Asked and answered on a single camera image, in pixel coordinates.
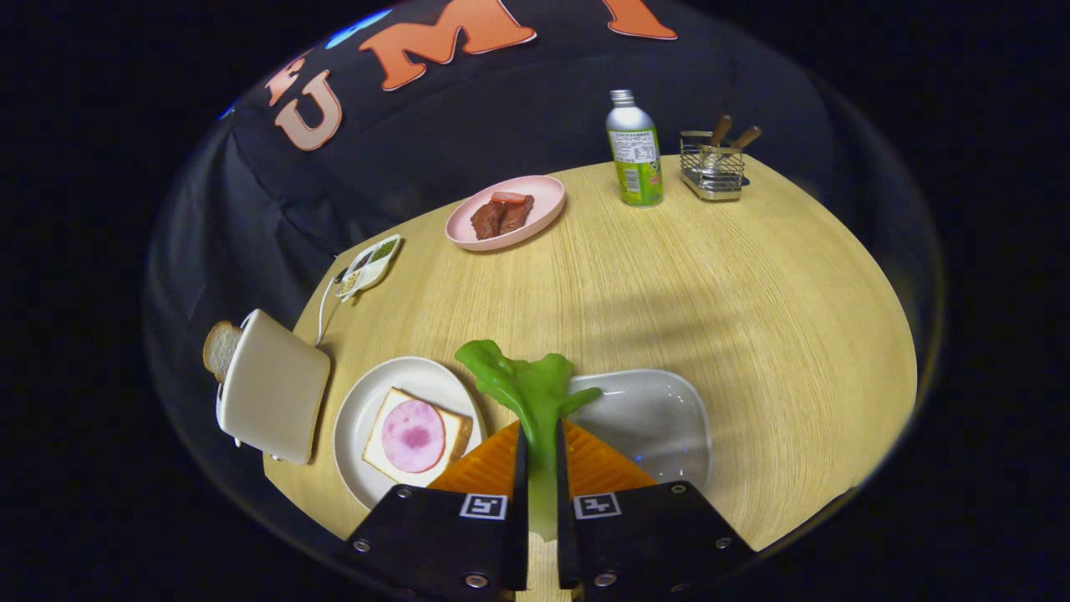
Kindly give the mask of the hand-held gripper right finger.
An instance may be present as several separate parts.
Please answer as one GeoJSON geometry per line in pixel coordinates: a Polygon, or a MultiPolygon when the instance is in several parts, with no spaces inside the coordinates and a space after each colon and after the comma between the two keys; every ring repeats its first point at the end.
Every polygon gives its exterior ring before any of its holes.
{"type": "Polygon", "coordinates": [[[557,582],[574,599],[707,599],[756,551],[686,480],[574,495],[557,423],[557,582]]]}

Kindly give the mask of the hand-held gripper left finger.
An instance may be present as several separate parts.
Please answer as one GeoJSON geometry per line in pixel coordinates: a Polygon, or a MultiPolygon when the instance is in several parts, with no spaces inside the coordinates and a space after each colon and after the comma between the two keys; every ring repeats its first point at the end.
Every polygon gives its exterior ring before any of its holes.
{"type": "Polygon", "coordinates": [[[528,438],[515,422],[439,484],[398,484],[338,551],[391,599],[511,599],[528,587],[528,438]]]}

